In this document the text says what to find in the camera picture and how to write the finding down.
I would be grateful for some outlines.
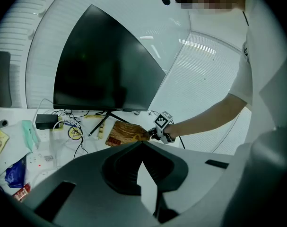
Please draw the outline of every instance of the sleeve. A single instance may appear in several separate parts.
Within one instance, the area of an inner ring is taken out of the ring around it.
[[[252,105],[252,68],[249,62],[247,42],[242,46],[239,70],[228,93]]]

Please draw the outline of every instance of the white curved wall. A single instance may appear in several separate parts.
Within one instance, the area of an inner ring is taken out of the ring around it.
[[[165,78],[150,109],[168,111],[174,122],[194,117],[228,93],[239,68],[240,51],[204,34],[192,32]],[[251,111],[218,129],[182,136],[187,149],[234,154],[245,140]]]
[[[246,40],[247,23],[243,12],[234,9],[227,13],[197,14],[189,10],[191,30],[210,35],[237,49]]]
[[[16,0],[0,22],[0,51],[11,54],[9,81],[12,107],[26,108],[26,62],[32,43],[28,37],[36,30],[42,8],[48,8],[54,0]]]
[[[91,5],[107,12],[125,26],[168,72],[191,26],[188,11],[161,0],[55,0],[43,17],[29,52],[26,68],[28,107],[37,107],[44,97],[53,98],[57,65],[74,25]],[[81,71],[71,72],[81,77]]]

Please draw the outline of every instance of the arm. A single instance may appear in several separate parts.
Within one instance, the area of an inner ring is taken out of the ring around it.
[[[214,130],[233,120],[246,104],[242,99],[227,94],[222,101],[199,115],[177,124],[168,125],[164,132],[174,139],[178,136]]]

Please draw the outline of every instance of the power adapter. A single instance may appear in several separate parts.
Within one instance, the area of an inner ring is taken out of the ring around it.
[[[53,129],[54,125],[58,122],[57,114],[38,114],[35,120],[36,128],[38,130]]]

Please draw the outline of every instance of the power strip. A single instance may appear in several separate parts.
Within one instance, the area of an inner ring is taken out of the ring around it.
[[[36,134],[41,142],[50,141],[50,134],[51,134],[50,130],[37,130]]]
[[[29,153],[26,156],[26,168],[29,172],[37,172],[54,167],[54,158],[49,150]]]

